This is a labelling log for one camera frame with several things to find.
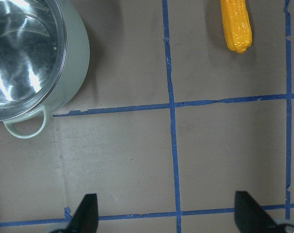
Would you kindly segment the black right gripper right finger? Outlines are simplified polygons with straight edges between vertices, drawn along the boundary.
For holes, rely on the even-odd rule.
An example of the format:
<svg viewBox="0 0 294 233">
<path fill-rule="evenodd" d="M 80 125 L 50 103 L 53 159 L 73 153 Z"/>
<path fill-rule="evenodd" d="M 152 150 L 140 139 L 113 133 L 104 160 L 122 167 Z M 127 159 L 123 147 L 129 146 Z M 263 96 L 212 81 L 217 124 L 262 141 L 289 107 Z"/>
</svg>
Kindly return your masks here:
<svg viewBox="0 0 294 233">
<path fill-rule="evenodd" d="M 275 233 L 276 222 L 246 191 L 235 192 L 235 224 L 241 233 Z"/>
</svg>

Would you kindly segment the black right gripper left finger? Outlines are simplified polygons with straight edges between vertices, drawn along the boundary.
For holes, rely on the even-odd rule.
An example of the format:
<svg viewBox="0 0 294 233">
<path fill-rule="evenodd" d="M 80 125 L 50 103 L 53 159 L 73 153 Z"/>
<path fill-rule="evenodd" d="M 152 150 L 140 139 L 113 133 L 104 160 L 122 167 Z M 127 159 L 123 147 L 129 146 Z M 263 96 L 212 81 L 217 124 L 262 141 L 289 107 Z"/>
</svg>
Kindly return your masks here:
<svg viewBox="0 0 294 233">
<path fill-rule="evenodd" d="M 86 194 L 68 226 L 66 233 L 95 233 L 99 225 L 97 194 Z"/>
</svg>

